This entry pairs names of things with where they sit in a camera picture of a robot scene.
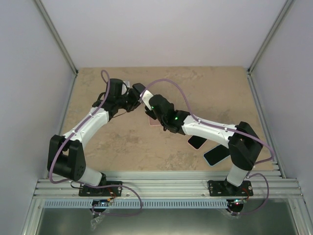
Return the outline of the light pink phone case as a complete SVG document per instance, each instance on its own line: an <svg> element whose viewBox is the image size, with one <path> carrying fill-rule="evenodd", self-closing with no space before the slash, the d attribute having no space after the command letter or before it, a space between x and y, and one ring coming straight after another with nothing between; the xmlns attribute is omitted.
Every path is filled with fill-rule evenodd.
<svg viewBox="0 0 313 235"><path fill-rule="evenodd" d="M153 119L149 117L149 125L150 126L161 126L161 123L158 121L158 119Z"/></svg>

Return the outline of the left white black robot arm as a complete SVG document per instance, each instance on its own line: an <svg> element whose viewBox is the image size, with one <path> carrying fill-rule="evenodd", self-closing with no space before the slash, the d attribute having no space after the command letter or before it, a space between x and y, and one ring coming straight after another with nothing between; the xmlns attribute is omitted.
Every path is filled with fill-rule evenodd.
<svg viewBox="0 0 313 235"><path fill-rule="evenodd" d="M121 79L109 79L106 90L98 96L88 114L70 131L50 139L47 161L50 181L56 183L53 180L56 174L64 180L90 186L95 195L103 195L107 191L106 175L87 166L84 149L120 109L127 113L136 109L144 89L141 83L131 85Z"/></svg>

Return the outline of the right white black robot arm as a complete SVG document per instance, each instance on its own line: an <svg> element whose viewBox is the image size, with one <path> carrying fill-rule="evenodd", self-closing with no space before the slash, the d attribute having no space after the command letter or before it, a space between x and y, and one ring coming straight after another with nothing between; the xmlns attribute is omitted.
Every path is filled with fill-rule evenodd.
<svg viewBox="0 0 313 235"><path fill-rule="evenodd" d="M157 119L164 131L201 137L227 148L233 166L222 183L222 189L232 196L242 190L244 178L254 167L263 148L248 123L228 125L193 117L190 112L176 110L174 104L160 94L150 94L142 100L146 114Z"/></svg>

